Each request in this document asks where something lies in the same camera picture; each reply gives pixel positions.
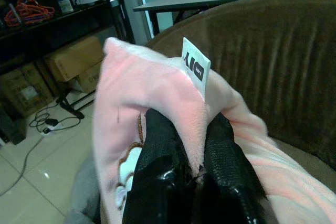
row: white label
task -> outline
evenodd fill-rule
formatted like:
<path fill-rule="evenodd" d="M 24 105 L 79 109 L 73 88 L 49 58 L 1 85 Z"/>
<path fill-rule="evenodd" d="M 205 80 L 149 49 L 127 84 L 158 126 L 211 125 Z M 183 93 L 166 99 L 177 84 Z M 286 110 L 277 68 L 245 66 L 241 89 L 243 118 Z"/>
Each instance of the white label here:
<path fill-rule="evenodd" d="M 59 7 L 61 7 L 61 11 L 63 14 L 71 13 L 74 11 L 70 0 L 62 0 L 62 1 L 59 1 L 58 4 L 59 4 Z"/>
<path fill-rule="evenodd" d="M 33 86 L 28 86 L 25 89 L 22 89 L 21 94 L 26 98 L 26 100 L 30 100 L 31 98 L 38 95 Z"/>
<path fill-rule="evenodd" d="M 211 62 L 187 38 L 183 38 L 182 61 L 186 73 L 205 101 L 205 88 L 208 81 Z"/>

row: black shelf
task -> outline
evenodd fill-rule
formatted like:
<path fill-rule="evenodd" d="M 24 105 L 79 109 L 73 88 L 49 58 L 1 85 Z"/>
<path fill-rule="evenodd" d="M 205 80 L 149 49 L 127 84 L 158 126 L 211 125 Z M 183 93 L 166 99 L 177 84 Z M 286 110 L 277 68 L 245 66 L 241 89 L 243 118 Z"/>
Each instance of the black shelf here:
<path fill-rule="evenodd" d="M 54 22 L 60 21 L 60 20 L 65 19 L 65 18 L 69 18 L 73 15 L 77 15 L 77 14 L 80 14 L 80 13 L 83 13 L 83 12 L 86 12 L 86 11 L 89 11 L 89 10 L 93 10 L 95 8 L 98 8 L 98 7 L 103 7 L 103 6 L 106 6 L 106 5 L 108 5 L 108 3 L 106 1 L 103 1 L 102 3 L 97 3 L 97 4 L 94 4 L 94 5 L 82 8 L 82 9 L 74 10 L 71 13 L 63 14 L 63 15 L 58 16 L 58 17 L 56 16 L 56 17 L 54 17 L 50 20 L 43 21 L 41 23 L 26 26 L 26 29 L 27 30 L 32 30 L 32 29 L 35 29 L 35 28 L 38 28 L 38 27 L 41 27 L 41 26 L 52 24 Z M 20 34 L 22 32 L 23 32 L 23 29 L 20 26 L 18 26 L 18 27 L 6 27 L 5 29 L 0 30 L 0 41 L 7 38 L 7 37 L 15 36 L 17 34 Z"/>

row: brown sofa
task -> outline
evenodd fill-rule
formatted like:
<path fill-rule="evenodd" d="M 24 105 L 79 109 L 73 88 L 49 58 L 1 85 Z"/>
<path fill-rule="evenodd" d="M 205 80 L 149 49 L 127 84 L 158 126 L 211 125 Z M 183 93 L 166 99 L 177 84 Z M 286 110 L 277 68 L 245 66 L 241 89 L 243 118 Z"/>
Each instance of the brown sofa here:
<path fill-rule="evenodd" d="M 187 37 L 265 120 L 269 135 L 336 192 L 336 0 L 242 0 L 158 34 L 180 57 Z"/>

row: fabric tag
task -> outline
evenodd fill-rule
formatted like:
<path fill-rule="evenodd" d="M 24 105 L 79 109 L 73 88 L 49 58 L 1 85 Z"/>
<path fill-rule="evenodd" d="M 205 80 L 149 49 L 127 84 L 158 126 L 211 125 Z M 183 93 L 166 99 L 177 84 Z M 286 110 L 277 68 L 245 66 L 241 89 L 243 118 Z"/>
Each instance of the fabric tag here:
<path fill-rule="evenodd" d="M 183 38 L 182 61 L 185 72 L 201 93 L 203 101 L 205 101 L 205 88 L 211 65 L 210 60 L 187 38 Z"/>
<path fill-rule="evenodd" d="M 26 100 L 30 100 L 38 95 L 35 88 L 33 86 L 28 86 L 25 89 L 21 90 L 21 94 L 26 98 Z"/>

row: cardboard box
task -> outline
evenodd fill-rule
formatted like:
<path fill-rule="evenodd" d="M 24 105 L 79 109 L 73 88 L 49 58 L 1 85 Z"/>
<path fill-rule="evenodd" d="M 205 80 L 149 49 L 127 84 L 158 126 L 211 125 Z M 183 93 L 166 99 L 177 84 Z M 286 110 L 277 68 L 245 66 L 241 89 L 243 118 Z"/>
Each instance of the cardboard box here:
<path fill-rule="evenodd" d="M 33 63 L 0 76 L 1 95 L 22 116 L 27 117 L 53 100 Z"/>
<path fill-rule="evenodd" d="M 90 93 L 96 89 L 99 80 L 101 62 L 80 73 L 69 81 L 72 89 Z"/>
<path fill-rule="evenodd" d="M 66 92 L 66 90 L 69 88 L 68 83 L 57 81 L 58 87 L 56 87 L 56 83 L 53 79 L 53 74 L 50 72 L 49 67 L 42 59 L 35 60 L 35 65 L 39 69 L 39 72 L 41 73 L 48 88 L 51 90 L 51 94 L 53 97 L 59 96 L 60 92 Z"/>
<path fill-rule="evenodd" d="M 90 36 L 66 45 L 45 57 L 55 79 L 69 81 L 104 58 L 98 38 Z"/>

